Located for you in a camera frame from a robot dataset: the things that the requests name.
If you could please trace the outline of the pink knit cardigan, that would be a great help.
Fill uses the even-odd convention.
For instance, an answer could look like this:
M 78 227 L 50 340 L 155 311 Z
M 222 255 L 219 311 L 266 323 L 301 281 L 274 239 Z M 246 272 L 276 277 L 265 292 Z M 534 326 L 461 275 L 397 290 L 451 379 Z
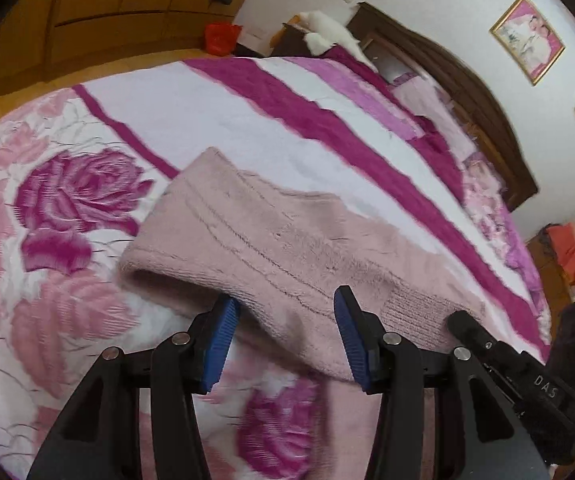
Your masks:
M 349 211 L 329 193 L 280 188 L 209 148 L 169 183 L 123 252 L 137 294 L 190 315 L 212 292 L 243 306 L 245 344 L 308 365 L 323 379 L 315 419 L 317 479 L 365 475 L 379 401 L 353 382 L 333 312 L 335 289 L 418 347 L 446 351 L 446 318 L 482 320 L 485 301 L 394 226 Z

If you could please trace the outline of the wooden side cabinet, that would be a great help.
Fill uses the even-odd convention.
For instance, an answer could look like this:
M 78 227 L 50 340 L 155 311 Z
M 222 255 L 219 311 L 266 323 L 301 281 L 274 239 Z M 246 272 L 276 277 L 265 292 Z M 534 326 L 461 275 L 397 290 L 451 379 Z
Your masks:
M 559 315 L 573 300 L 548 234 L 541 230 L 528 241 L 527 249 L 539 272 L 551 313 Z

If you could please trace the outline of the purple floral folded quilt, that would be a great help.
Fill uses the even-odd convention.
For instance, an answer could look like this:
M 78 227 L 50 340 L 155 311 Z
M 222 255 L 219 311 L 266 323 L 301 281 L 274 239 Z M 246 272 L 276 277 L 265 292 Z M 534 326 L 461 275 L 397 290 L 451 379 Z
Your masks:
M 481 153 L 467 158 L 462 169 L 465 210 L 497 257 L 519 274 L 529 292 L 534 312 L 541 315 L 549 306 L 540 275 L 501 196 L 500 179 Z

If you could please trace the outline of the floral magenta striped bedspread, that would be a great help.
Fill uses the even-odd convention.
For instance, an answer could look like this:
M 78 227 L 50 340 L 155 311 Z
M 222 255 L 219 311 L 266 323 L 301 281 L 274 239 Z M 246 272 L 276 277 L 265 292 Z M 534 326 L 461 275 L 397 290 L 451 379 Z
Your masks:
M 377 410 L 334 294 L 417 348 L 466 310 L 536 359 L 545 302 L 495 176 L 342 49 L 193 58 L 51 92 L 0 119 L 0 477 L 158 476 L 172 426 L 138 382 L 159 344 L 233 304 L 192 394 L 216 479 L 358 479 Z M 79 455 L 47 440 L 67 427 Z

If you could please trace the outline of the pink ruffled pillow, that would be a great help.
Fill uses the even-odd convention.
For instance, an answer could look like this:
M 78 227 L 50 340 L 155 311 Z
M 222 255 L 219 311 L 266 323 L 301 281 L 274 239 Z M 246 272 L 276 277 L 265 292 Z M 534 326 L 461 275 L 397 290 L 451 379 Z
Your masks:
M 476 144 L 457 122 L 446 96 L 431 81 L 406 73 L 393 81 L 391 93 L 411 113 L 434 124 L 459 162 L 464 162 L 477 151 Z

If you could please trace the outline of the framed wedding photo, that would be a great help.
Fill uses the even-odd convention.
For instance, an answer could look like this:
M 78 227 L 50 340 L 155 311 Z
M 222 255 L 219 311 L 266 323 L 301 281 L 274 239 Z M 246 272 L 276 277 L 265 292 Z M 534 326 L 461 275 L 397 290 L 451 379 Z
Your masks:
M 535 86 L 565 51 L 552 25 L 531 0 L 515 0 L 490 33 Z

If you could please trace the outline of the dark wooden headboard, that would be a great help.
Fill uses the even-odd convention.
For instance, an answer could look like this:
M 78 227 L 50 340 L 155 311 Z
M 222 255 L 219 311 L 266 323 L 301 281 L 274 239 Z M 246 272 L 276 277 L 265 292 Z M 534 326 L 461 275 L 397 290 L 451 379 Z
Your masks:
M 347 28 L 390 84 L 406 74 L 432 84 L 455 120 L 493 164 L 511 211 L 538 193 L 509 118 L 493 92 L 460 58 L 368 2 L 358 4 Z

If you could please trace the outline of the white plush toy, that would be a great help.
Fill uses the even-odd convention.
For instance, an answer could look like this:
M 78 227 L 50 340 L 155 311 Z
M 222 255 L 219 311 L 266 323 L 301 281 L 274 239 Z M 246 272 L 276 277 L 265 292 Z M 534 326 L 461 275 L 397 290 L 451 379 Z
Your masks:
M 368 63 L 359 47 L 359 41 L 350 31 L 334 18 L 317 10 L 297 14 L 296 24 L 307 29 L 304 35 L 305 44 L 313 55 L 323 55 L 334 46 L 341 46 L 356 60 Z

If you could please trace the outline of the dark wooden nightstand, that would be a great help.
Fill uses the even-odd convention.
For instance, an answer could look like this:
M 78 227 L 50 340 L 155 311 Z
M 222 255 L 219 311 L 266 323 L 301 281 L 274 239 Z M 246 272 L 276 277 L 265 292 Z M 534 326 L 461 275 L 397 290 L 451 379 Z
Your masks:
M 305 36 L 309 34 L 307 28 L 298 24 L 283 23 L 282 28 L 271 38 L 271 56 L 297 56 L 297 58 L 313 58 Z

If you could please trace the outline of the red bag on floor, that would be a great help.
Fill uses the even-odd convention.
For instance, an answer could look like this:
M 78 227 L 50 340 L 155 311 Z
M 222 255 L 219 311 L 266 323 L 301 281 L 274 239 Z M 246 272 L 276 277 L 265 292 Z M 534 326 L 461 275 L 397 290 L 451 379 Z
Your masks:
M 236 50 L 242 27 L 226 22 L 208 24 L 204 28 L 204 49 L 210 55 L 228 56 Z

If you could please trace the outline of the orange wooden wardrobe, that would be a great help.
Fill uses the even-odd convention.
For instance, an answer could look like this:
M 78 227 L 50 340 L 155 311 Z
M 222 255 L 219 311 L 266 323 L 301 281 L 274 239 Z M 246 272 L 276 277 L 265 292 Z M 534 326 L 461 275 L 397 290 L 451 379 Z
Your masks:
M 201 47 L 245 0 L 18 0 L 0 22 L 0 96 L 94 64 Z

